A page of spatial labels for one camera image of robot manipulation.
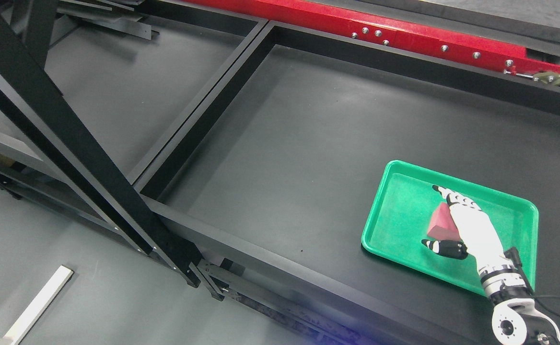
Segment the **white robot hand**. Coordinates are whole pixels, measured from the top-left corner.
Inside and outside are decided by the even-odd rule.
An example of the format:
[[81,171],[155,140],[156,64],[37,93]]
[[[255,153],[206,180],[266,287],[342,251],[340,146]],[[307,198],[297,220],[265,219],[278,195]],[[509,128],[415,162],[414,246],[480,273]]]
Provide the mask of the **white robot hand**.
[[421,244],[436,255],[465,260],[474,257],[477,272],[486,275],[492,268],[513,266],[504,255],[503,245],[488,214],[472,199],[444,186],[432,185],[449,206],[451,217],[458,229],[461,241],[421,240]]

